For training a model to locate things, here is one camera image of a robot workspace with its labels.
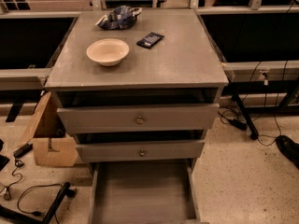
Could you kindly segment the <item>white bowl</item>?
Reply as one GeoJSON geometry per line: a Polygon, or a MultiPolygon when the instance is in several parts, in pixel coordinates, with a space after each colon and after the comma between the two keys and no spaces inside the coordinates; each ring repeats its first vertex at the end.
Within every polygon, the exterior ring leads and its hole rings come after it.
{"type": "Polygon", "coordinates": [[[88,58],[103,66],[120,63],[129,53],[129,46],[122,40],[107,38],[94,42],[87,50],[88,58]]]}

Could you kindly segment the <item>black table leg right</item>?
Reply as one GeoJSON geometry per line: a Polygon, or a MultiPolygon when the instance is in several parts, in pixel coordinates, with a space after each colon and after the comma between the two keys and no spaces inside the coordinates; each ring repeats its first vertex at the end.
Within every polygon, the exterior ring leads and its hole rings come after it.
{"type": "Polygon", "coordinates": [[[254,124],[253,124],[253,122],[252,122],[252,120],[249,116],[249,113],[247,112],[246,108],[244,107],[239,95],[234,92],[233,95],[232,95],[232,99],[236,101],[236,103],[237,103],[237,105],[238,105],[238,107],[239,107],[239,109],[240,109],[247,125],[249,126],[249,129],[251,131],[250,138],[252,140],[257,140],[258,137],[259,137],[259,133],[258,133],[257,129],[255,128],[255,126],[254,126],[254,124]]]}

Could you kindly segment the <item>grey bottom drawer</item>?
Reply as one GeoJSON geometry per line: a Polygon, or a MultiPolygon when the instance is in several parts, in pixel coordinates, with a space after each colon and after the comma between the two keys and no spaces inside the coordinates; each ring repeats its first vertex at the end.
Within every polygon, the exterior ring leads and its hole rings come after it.
{"type": "Polygon", "coordinates": [[[94,166],[88,224],[208,224],[200,217],[187,160],[94,166]]]}

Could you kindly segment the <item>blue crumpled chip bag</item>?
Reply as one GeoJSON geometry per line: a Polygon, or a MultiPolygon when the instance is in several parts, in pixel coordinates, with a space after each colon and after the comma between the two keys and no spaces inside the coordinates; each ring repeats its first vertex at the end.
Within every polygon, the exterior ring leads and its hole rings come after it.
{"type": "Polygon", "coordinates": [[[141,7],[119,6],[101,17],[95,25],[104,30],[125,30],[135,25],[141,12],[141,7]]]}

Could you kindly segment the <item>grey middle drawer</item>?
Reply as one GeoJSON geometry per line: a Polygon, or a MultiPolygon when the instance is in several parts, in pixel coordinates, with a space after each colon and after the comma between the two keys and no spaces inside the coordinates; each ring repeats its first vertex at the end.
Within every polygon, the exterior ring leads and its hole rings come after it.
{"type": "Polygon", "coordinates": [[[83,162],[199,158],[205,142],[196,140],[120,142],[76,145],[83,162]]]}

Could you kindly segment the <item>black shoe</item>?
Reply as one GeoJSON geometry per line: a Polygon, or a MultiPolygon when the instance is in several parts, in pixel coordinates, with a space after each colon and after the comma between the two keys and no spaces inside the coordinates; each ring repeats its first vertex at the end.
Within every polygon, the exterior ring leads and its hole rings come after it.
{"type": "Polygon", "coordinates": [[[279,135],[276,144],[280,152],[299,169],[299,144],[286,135],[279,135]]]}

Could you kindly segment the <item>black stand leg left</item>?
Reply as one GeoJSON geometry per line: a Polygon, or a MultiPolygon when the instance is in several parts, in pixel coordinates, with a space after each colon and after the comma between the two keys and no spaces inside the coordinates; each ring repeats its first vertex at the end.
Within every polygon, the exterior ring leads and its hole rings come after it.
{"type": "Polygon", "coordinates": [[[69,182],[65,182],[62,184],[56,195],[55,200],[50,206],[49,211],[46,213],[42,220],[37,220],[35,218],[28,217],[24,214],[7,209],[2,205],[0,205],[0,218],[10,222],[11,224],[50,224],[64,197],[75,196],[76,192],[73,191],[70,187],[71,184],[69,182]]]}

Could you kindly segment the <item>grey top drawer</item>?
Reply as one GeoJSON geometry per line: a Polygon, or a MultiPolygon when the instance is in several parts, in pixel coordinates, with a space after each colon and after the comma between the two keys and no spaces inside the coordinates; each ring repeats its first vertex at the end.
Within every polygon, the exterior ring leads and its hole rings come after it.
{"type": "Polygon", "coordinates": [[[59,108],[69,134],[206,130],[213,125],[218,104],[122,105],[59,108]]]}

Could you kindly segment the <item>grey drawer cabinet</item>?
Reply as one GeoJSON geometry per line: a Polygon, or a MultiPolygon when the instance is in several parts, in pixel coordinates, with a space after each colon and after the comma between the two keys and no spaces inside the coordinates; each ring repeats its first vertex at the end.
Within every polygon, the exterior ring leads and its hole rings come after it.
{"type": "MultiPolygon", "coordinates": [[[[52,69],[46,88],[59,108],[122,105],[219,104],[228,80],[206,31],[190,9],[148,9],[124,31],[96,27],[100,12],[78,16],[52,69]],[[136,44],[150,32],[164,38],[151,49],[136,44]],[[129,46],[114,66],[90,60],[87,48],[114,38],[129,46]]],[[[77,145],[120,142],[198,140],[206,130],[70,134],[77,145]]]]}

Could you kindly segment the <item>cardboard box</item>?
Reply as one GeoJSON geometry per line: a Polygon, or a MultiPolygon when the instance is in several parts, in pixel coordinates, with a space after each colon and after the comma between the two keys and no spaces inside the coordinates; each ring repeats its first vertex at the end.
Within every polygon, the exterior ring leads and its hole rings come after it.
{"type": "Polygon", "coordinates": [[[33,144],[38,166],[72,167],[81,163],[76,142],[66,133],[50,92],[39,100],[18,147],[27,143],[33,144]]]}

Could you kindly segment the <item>grey drawer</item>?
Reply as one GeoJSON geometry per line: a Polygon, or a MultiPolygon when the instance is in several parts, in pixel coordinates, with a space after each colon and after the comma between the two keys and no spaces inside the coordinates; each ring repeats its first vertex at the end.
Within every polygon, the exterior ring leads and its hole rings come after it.
{"type": "Polygon", "coordinates": [[[196,140],[120,142],[76,145],[83,162],[199,158],[205,142],[196,140]]]}
{"type": "Polygon", "coordinates": [[[208,224],[200,217],[187,160],[94,166],[88,224],[208,224]]]}
{"type": "Polygon", "coordinates": [[[206,130],[213,125],[218,104],[122,105],[59,108],[69,134],[206,130]]]}

